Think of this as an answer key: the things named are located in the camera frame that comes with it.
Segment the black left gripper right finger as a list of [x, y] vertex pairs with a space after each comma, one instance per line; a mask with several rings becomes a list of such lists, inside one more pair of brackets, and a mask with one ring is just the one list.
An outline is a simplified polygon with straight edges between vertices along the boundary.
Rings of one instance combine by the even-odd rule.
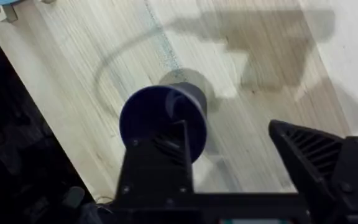
[[358, 136], [271, 120], [268, 133], [314, 223], [358, 223]]

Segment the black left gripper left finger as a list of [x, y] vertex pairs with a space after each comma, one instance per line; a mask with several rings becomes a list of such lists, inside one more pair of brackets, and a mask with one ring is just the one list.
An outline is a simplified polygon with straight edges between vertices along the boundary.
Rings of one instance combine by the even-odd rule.
[[187, 123], [179, 121], [126, 145], [118, 196], [192, 194]]

